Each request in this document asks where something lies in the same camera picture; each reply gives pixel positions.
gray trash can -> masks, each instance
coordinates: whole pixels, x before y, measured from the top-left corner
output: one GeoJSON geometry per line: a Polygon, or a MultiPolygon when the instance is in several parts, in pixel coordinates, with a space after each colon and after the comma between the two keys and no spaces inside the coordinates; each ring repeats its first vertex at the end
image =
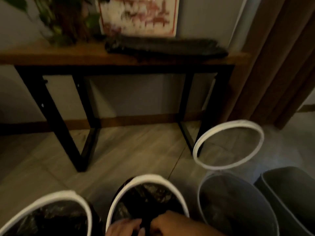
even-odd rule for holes
{"type": "Polygon", "coordinates": [[[233,174],[206,176],[199,186],[198,205],[204,221],[227,236],[279,235],[277,218],[263,194],[233,174]]]}
{"type": "Polygon", "coordinates": [[[255,186],[277,215],[281,235],[315,234],[315,180],[297,167],[269,170],[255,186]]]}

floor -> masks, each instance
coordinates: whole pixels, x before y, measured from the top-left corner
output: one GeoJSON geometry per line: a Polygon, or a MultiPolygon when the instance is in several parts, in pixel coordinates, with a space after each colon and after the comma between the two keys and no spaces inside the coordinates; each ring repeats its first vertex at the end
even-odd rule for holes
{"type": "MultiPolygon", "coordinates": [[[[187,123],[196,138],[199,122],[187,123]]],[[[247,163],[231,169],[253,183],[260,173],[298,166],[315,177],[315,113],[297,113],[278,131],[265,126],[265,142],[247,163]]],[[[81,151],[88,130],[71,131],[81,151]]],[[[236,129],[218,133],[204,145],[200,159],[212,165],[231,163],[255,147],[255,132],[236,129]]],[[[200,219],[196,192],[207,173],[197,165],[177,124],[101,129],[85,173],[77,173],[53,133],[0,137],[0,226],[45,194],[72,189],[90,201],[105,221],[119,186],[136,175],[154,173],[182,192],[192,218],[200,219]]]]}

brown curtain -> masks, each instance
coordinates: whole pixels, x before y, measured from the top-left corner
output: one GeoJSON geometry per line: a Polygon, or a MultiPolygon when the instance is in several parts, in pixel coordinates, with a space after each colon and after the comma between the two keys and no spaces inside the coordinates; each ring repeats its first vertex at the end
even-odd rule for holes
{"type": "Polygon", "coordinates": [[[262,0],[234,69],[219,122],[285,126],[315,87],[315,0],[262,0]]]}

red and white poster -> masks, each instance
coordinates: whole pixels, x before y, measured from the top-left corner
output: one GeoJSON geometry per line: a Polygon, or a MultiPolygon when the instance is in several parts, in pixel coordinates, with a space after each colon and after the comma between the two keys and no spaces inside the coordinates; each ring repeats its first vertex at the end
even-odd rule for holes
{"type": "Polygon", "coordinates": [[[179,0],[96,0],[105,35],[175,36],[178,5],[179,0]]]}

baseboard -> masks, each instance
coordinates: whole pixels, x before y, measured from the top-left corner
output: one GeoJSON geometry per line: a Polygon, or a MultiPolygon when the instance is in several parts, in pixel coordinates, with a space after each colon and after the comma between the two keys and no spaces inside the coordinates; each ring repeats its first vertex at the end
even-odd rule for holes
{"type": "Polygon", "coordinates": [[[315,111],[315,104],[306,104],[306,105],[303,105],[297,112],[307,113],[307,112],[314,112],[314,111],[315,111]]]}
{"type": "MultiPolygon", "coordinates": [[[[184,121],[196,121],[202,119],[203,112],[186,113],[184,121]]],[[[176,122],[175,114],[158,114],[142,116],[121,116],[115,118],[100,119],[101,127],[120,127],[130,125],[144,125],[157,123],[176,122]]],[[[87,119],[65,120],[69,130],[90,129],[87,119]]],[[[39,133],[52,131],[47,122],[28,122],[14,124],[0,124],[0,135],[39,133]]]]}

